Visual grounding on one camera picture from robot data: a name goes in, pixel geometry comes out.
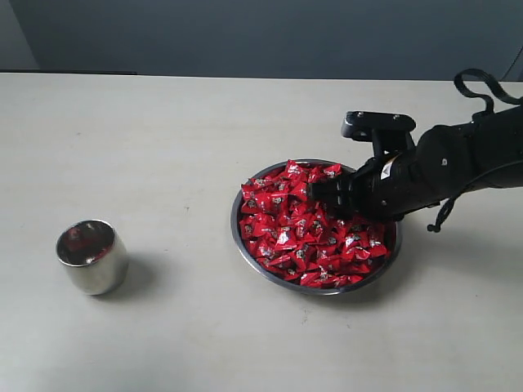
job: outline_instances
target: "candy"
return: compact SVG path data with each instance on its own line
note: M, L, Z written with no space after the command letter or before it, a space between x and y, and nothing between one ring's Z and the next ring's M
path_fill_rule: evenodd
M307 184L341 173L340 164L288 161L285 169L242 185L241 238L265 270L302 286L343 287L364 279L391 254L384 224L361 216L336 219L324 203L307 199Z
M288 251L297 247L296 236L293 230L288 227L278 229L278 239L276 240L275 251Z

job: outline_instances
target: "red candy wrapper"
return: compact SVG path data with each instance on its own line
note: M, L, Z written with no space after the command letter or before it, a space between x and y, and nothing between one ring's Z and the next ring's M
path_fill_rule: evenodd
M381 264L373 259L391 254L384 224L361 216L336 219L323 203L307 200L307 184L341 173L340 164L289 160L284 170L242 185L241 238L265 270L302 286L343 287L374 272Z
M288 251L297 247L296 236L292 228L285 226L278 229L275 251Z

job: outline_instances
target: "black strap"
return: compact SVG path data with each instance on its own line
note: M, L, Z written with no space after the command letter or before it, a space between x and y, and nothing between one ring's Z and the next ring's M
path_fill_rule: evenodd
M490 89L490 91L494 94L496 98L501 100L502 102L510 105L523 105L523 97L521 98L515 98L509 94L507 94L506 91L503 90L499 82L496 80L494 76L492 76L490 73L486 73L485 71L482 71L481 69L475 69L475 68L469 68L461 71L454 77L454 85L458 89L458 91L467 98L481 98L485 102L485 110L479 113L474 114L472 118L476 116L485 116L490 115L494 113L494 100L491 96L487 96L486 94L478 94L476 92L471 91L467 86L465 86L465 82L463 81L463 76L472 76L474 78L477 78L484 82L487 87Z
M454 204L456 203L456 200L458 200L458 198L462 194L467 192L471 185L474 185L477 181L483 179L484 177L490 176L491 174L493 174L499 170L503 170L508 167L521 165L521 164L523 164L523 159L520 159L515 162L506 163L504 165L497 166L494 169L490 169L490 170L480 174L476 178L473 178L469 182L467 182L465 184L465 186L463 186L454 196L450 197L449 200L447 200L445 202L445 204L443 204L443 207L441 207L440 210L438 211L438 215L436 217L436 223L434 225L428 225L427 230L432 231L434 233L439 233L441 231L441 225L443 225L443 222L445 222L447 220L447 218L449 217L450 213L452 212L452 209L454 208Z

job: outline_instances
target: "bowl rim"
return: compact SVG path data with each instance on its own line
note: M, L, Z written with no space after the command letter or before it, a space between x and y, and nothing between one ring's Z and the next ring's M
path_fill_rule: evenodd
M312 158L302 158L302 159L293 159L294 162L298 164L315 164L315 165L335 165L336 162L327 161L323 159L312 159ZM287 164L287 161L276 163L272 166L269 166L255 175L253 175L251 178L258 178L259 176L264 176L270 172L272 172L275 169L278 169L280 167L284 167ZM343 170L354 172L355 170L352 167L348 167L342 164ZM392 251L392 254L390 255L389 259L383 263L383 266L380 269L377 269L372 274L367 276L366 278L363 278L357 283L354 284L347 284L343 287L336 287L336 288L315 288L315 287L306 287L306 286L300 286L299 284L291 283L286 280L283 280L282 278L279 278L276 275L273 275L271 272L264 269L261 265L259 265L256 262L256 259L251 256L251 254L248 252L247 248L244 245L244 241L241 238L240 230L239 230L239 215L241 208L241 203L243 202L243 194L241 190L236 195L236 198L232 205L232 211L230 214L230 228L232 232L232 237L236 243L236 246L239 249L239 253L242 255L242 257L247 261L247 263L254 268L259 274L263 275L265 278L269 279L271 282L276 283L280 285L281 287L285 287L289 290L293 290L295 292L301 292L303 294L309 294L314 296L332 296L336 294L342 294L344 292L353 292L354 290L357 290L358 288L362 288L363 286L366 286L372 282L374 282L376 279L378 279L380 276L382 276L385 271L388 270L388 268L392 265L392 263L396 260L398 253L400 252L401 243L402 243L402 230L401 230L401 224L400 222L395 222L396 226L396 243L394 245L394 249Z

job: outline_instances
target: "metal bowl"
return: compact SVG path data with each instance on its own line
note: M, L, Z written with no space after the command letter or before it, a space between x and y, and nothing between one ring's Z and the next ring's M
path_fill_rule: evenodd
M301 164L311 164L311 165L333 165L335 162L330 161L324 161L321 159L296 159L297 163ZM287 162L281 162L276 163L275 165L268 167L267 169L264 169L257 174L253 176L253 178L260 178L263 176L266 176L270 172L279 169L281 167L285 167ZM342 166L344 171L347 172L353 172L354 169ZM386 237L385 237L385 244L388 249L393 249L392 254L386 258L386 257L379 257L378 259L375 259L377 262L382 263L380 267L378 267L374 272L367 275L364 279L360 280L357 283L354 284L348 284L343 287L337 287L337 288L314 288L314 287L306 287L306 286L300 286L299 284L287 282L283 280L282 278L273 275L271 272L264 269L261 265L259 265L256 261L256 259L251 256L247 250L247 248L244 245L244 242L241 238L241 233L239 231L239 221L242 216L242 213L240 212L240 208L242 207L243 202L243 195L242 192L238 192L238 196L236 196L235 202L232 206L232 212L230 214L230 228L232 230L232 236L235 240L236 245L238 246L239 252L244 257L244 259L248 262L248 264L253 267L259 274L263 275L265 278L269 279L271 282L274 282L276 284L279 284L282 287L288 288L289 290L294 290L296 292L301 292L303 294L310 294L313 296L332 296L335 294L342 294L344 292L352 292L354 290L357 290L358 288L361 288L363 286L366 286L367 284L373 282L387 270L392 264L392 262L396 259L398 256L398 253L400 251L401 246L401 227L400 223L397 222L391 222L389 223L390 226L386 229Z

